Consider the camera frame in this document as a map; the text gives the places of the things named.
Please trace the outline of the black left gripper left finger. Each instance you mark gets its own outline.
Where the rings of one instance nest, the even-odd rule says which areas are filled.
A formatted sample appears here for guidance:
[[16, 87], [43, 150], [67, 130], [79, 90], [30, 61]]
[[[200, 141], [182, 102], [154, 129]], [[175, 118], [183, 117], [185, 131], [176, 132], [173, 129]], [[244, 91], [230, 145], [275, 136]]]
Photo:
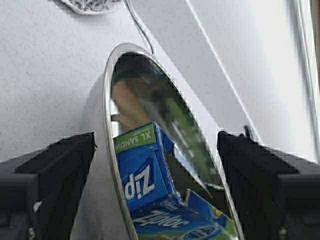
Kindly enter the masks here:
[[1, 239], [70, 239], [96, 147], [87, 132], [3, 161]]

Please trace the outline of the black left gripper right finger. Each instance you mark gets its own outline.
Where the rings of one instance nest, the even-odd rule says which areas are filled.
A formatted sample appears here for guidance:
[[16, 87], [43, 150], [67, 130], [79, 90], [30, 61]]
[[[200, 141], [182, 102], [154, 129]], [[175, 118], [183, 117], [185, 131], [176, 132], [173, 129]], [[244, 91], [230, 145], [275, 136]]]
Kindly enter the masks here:
[[226, 131], [217, 150], [245, 239], [319, 239], [317, 163]]

